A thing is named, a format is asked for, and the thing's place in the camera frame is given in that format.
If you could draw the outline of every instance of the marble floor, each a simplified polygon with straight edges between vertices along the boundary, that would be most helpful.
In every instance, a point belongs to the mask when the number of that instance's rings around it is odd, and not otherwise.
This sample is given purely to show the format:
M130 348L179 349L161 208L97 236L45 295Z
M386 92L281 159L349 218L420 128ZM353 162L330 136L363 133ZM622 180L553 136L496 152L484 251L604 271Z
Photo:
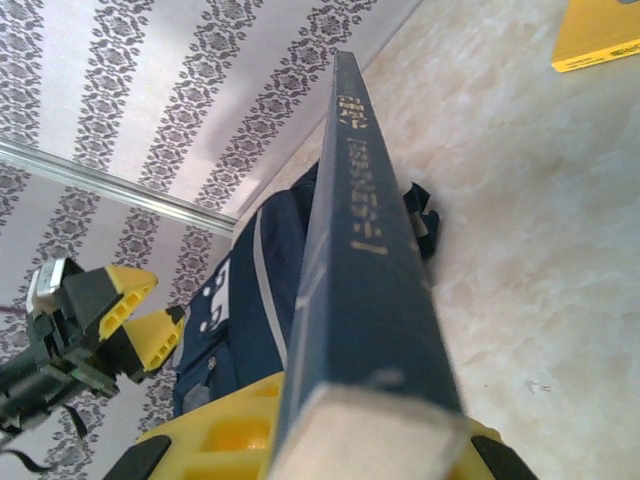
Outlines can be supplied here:
M556 73L565 8L425 2L365 79L398 178L443 218L430 268L468 414L541 479L632 479L640 55ZM247 215L318 157L321 134Z

